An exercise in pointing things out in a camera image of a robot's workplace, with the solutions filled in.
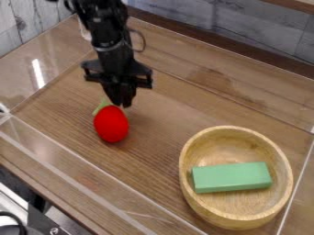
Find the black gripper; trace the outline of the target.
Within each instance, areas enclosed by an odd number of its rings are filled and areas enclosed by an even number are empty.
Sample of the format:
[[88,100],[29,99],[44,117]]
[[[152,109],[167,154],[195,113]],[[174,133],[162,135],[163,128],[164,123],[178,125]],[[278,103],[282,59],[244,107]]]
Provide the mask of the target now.
[[[91,60],[81,63],[81,68],[84,70],[84,79],[88,82],[103,84],[101,87],[107,97],[116,106],[123,103],[124,108],[131,107],[136,87],[152,88],[152,70],[135,60],[131,60],[124,67],[112,67],[111,69],[104,69],[99,60]],[[122,84],[120,95],[119,83],[123,80],[127,81],[127,84]]]

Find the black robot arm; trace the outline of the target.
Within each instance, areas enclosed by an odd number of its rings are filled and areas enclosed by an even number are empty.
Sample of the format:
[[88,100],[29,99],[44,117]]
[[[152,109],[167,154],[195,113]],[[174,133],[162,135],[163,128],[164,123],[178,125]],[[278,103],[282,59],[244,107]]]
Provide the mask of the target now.
[[122,0],[71,0],[97,58],[81,63],[84,79],[100,83],[116,106],[128,108],[139,88],[152,88],[152,70],[135,60],[127,26],[127,6]]

